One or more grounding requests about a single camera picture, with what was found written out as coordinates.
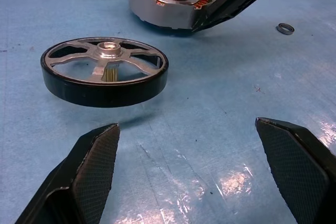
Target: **black magnet ring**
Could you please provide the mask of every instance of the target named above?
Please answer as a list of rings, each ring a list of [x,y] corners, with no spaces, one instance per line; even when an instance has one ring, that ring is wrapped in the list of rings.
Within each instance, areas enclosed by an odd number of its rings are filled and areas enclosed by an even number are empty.
[[[277,26],[277,30],[279,32],[281,32],[282,34],[286,34],[286,35],[291,35],[295,31],[294,27],[292,27],[291,25],[288,25],[286,23],[280,23]]]
[[[56,65],[91,59],[88,78],[60,72]],[[140,71],[134,79],[121,77],[119,65]],[[115,108],[147,101],[158,95],[167,82],[168,59],[147,44],[122,38],[81,38],[57,44],[41,57],[45,85],[57,97],[83,106]]]

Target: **blue mat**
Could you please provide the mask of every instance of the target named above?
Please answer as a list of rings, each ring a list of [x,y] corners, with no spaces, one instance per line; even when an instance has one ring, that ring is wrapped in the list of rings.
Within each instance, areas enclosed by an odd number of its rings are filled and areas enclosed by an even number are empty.
[[[336,152],[335,13],[336,0],[258,0],[190,36],[142,23],[128,0],[0,0],[0,223],[17,219],[80,135],[114,122],[121,138],[102,224],[296,223],[254,120],[300,124]],[[41,54],[93,36],[165,52],[165,90],[118,109],[53,96]]]

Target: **blue work surface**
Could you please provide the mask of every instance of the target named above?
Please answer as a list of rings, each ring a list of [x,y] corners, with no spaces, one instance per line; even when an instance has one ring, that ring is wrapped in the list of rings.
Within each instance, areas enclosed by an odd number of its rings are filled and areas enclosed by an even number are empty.
[[[291,36],[275,27],[289,23]],[[164,91],[85,108],[45,87],[40,56],[80,37],[115,36],[170,60]],[[128,0],[0,0],[0,223],[13,223],[79,136],[119,122],[103,224],[296,223],[254,121],[309,128],[336,152],[336,0],[258,0],[197,34],[138,20]]]

